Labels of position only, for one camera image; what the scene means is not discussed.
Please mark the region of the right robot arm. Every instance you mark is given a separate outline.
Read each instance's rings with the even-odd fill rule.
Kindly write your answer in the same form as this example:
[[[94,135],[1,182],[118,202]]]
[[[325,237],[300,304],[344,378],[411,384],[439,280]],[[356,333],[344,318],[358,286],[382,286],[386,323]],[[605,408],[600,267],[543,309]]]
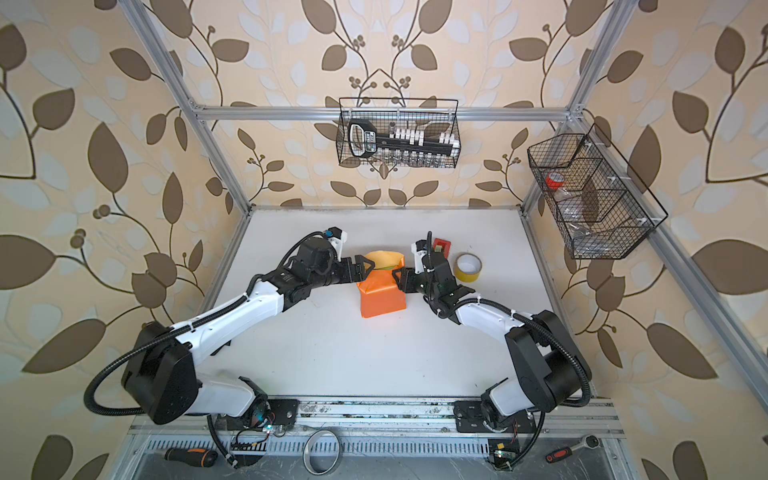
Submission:
[[[592,398],[592,373],[554,312],[522,313],[459,283],[448,260],[426,242],[412,245],[414,266],[393,272],[398,288],[420,294],[439,318],[474,328],[506,347],[513,374],[481,395],[485,422],[499,430],[522,411],[581,408]]]

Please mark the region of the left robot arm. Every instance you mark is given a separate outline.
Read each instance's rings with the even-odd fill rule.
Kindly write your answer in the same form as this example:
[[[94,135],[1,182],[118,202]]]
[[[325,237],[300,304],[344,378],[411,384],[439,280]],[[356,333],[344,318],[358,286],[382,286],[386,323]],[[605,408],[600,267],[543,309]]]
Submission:
[[[185,415],[221,415],[249,421],[262,391],[247,377],[217,379],[199,372],[215,352],[258,323],[309,298],[317,288],[357,284],[374,271],[374,261],[344,257],[338,238],[311,236],[296,244],[295,255],[255,275],[244,293],[185,322],[142,328],[134,348],[104,367],[86,387],[87,410],[101,416],[147,415],[168,424]],[[99,386],[117,370],[134,408],[107,407],[96,399]]]

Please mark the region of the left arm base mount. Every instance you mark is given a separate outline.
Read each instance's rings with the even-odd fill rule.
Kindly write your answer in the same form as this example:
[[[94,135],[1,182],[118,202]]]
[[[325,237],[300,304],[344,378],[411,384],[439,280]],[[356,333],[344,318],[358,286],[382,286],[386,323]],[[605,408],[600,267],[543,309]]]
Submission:
[[[239,416],[225,416],[228,430],[245,430],[252,428],[263,430],[266,427],[277,427],[288,430],[293,427],[298,418],[299,400],[294,398],[280,399],[258,397],[245,412]]]

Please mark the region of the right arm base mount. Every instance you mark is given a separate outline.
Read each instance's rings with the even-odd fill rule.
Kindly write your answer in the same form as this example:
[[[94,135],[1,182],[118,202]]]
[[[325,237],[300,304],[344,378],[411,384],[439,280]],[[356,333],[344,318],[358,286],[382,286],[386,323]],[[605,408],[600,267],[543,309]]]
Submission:
[[[456,430],[459,433],[533,433],[535,416],[525,410],[511,416],[497,413],[490,402],[459,400],[453,403]]]

